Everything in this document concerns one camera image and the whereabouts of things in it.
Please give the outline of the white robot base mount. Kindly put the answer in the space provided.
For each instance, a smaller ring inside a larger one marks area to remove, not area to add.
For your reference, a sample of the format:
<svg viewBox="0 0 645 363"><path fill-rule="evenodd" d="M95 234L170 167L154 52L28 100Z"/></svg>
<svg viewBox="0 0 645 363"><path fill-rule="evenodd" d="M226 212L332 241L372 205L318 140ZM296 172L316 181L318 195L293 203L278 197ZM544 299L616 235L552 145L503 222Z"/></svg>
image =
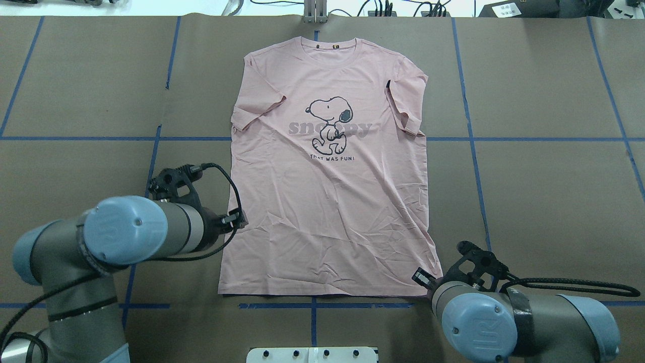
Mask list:
<svg viewBox="0 0 645 363"><path fill-rule="evenodd" d="M379 362L379 354L368 346L257 347L246 362Z"/></svg>

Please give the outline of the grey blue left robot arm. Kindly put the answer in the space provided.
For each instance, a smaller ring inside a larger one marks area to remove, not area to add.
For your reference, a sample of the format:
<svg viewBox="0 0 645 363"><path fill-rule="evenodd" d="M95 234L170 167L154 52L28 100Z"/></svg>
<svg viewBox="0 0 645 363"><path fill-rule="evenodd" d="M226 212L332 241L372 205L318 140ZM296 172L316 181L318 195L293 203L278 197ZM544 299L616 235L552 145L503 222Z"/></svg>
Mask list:
<svg viewBox="0 0 645 363"><path fill-rule="evenodd" d="M208 168L226 177L236 207L216 214L194 188ZM129 362L113 276L143 262L198 261L223 250L248 224L237 186L216 163L165 168L151 198L115 196L81 215L26 232L12 262L42 287L2 330L2 362Z"/></svg>

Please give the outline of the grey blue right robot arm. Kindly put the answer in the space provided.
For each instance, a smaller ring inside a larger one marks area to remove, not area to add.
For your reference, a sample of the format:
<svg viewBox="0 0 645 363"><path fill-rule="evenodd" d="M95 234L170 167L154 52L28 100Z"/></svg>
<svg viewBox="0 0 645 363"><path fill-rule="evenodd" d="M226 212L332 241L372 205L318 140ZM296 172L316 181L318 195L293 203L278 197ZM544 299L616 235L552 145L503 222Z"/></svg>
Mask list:
<svg viewBox="0 0 645 363"><path fill-rule="evenodd" d="M419 267L414 282L428 290L445 339L473 362L611 362L620 353L619 327L600 301L583 296L529 295L518 285L553 287L518 279L490 251L458 243L461 259L442 277Z"/></svg>

